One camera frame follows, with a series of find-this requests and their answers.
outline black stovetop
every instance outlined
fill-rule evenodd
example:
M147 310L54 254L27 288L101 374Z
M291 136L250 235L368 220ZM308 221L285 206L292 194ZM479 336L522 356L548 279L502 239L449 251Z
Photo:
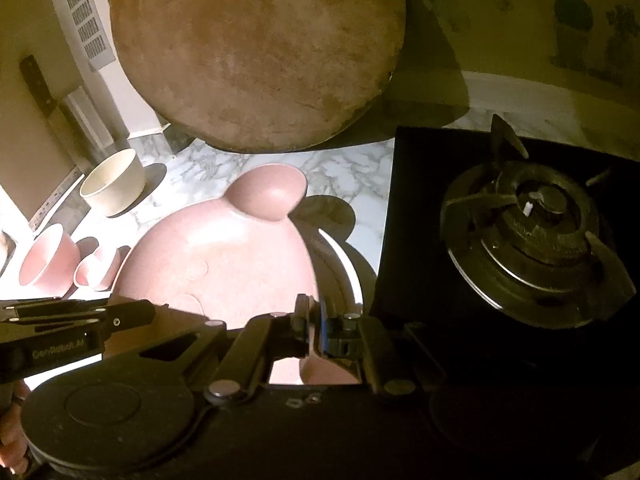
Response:
M590 193L612 229L616 252L640 286L638 220L633 216L640 164L575 146L522 140L531 162L555 168L581 184L611 169L606 183L590 188ZM433 332L434 354L444 360L454 353L482 354L504 357L505 362L515 359L570 368L588 381L594 377L597 381L636 380L621 359L638 352L634 343L640 327L638 296L606 322L592 322L580 329L546 330L526 326L492 309L460 276L440 240L442 199L463 171L490 160L488 134L398 129L371 313L390 328L400 328L409 321L423 322Z

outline pink plate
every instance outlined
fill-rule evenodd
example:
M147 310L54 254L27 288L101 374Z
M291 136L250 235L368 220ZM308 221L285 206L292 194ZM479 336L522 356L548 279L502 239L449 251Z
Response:
M221 198L158 222L127 255L110 303L146 299L172 309L158 308L149 327L114 334L107 354L169 336L203 316L240 328L258 314L292 312L298 294L317 298L309 253L287 216L305 195L300 170L267 164L240 176Z

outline small pink cup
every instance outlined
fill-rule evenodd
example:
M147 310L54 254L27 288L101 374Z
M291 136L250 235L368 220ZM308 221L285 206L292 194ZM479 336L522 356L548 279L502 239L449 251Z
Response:
M120 252L114 246L100 245L80 262L74 273L77 287L107 290L120 269Z
M27 252L18 273L20 286L43 296L64 296L74 281L80 249L61 224L47 227Z

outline human hand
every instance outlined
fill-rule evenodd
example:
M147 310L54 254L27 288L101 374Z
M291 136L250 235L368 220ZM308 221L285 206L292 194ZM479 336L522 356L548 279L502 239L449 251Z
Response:
M24 381L16 381L15 397L25 399L29 392ZM20 426L20 406L16 402L12 402L9 410L0 417L0 441L0 464L11 468L13 474L21 475L27 471L27 438Z

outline knife handle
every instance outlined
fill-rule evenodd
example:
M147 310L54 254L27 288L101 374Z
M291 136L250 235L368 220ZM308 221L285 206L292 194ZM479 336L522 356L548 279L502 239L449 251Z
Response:
M40 67L33 56L27 56L20 62L20 72L24 78L29 92L36 99L38 108L42 110L45 117L49 117L58 105L49 92L47 83L44 81Z

